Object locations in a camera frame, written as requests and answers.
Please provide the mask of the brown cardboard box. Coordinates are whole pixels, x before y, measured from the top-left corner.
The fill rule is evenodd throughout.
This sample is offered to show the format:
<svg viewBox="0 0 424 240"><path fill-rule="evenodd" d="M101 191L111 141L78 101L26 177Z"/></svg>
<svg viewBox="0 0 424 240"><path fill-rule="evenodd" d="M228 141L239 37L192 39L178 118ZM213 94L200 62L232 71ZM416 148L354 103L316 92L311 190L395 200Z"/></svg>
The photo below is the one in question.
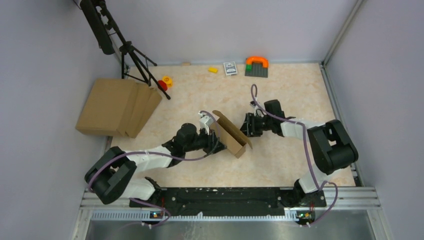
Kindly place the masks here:
<svg viewBox="0 0 424 240"><path fill-rule="evenodd" d="M226 146L226 149L237 159L239 159L245 152L247 146L251 149L253 144L250 139L222 112L213 110L212 113L218 117L218 127L213 123L211 128L219 131L220 142Z"/></svg>

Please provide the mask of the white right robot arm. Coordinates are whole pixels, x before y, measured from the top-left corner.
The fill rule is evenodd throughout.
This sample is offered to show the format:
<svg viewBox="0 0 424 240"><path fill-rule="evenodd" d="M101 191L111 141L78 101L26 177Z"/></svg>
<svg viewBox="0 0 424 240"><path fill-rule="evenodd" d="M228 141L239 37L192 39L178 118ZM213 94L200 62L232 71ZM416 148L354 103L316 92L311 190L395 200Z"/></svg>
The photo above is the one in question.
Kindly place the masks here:
<svg viewBox="0 0 424 240"><path fill-rule="evenodd" d="M276 99L265 102L264 109L254 101L250 104L255 112L246 113L240 128L248 138L271 131L280 137L302 140L312 151L306 154L309 172L296 180L291 192L297 205L307 206L334 174L359 159L353 141L339 120L320 123L286 117Z"/></svg>

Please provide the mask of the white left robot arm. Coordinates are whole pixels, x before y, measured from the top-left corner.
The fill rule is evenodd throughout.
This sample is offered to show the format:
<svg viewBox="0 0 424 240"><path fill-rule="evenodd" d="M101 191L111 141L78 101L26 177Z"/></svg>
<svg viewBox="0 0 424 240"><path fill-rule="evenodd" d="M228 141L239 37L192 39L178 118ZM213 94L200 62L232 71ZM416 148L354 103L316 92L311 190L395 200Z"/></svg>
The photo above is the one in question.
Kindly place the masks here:
<svg viewBox="0 0 424 240"><path fill-rule="evenodd" d="M131 152L111 147L87 171L84 180L104 205L119 198L136 198L154 207L160 202L160 187L149 177L134 178L136 173L174 167L186 160L188 152L202 150L210 156L224 149L216 132L185 123L171 140L151 149Z"/></svg>

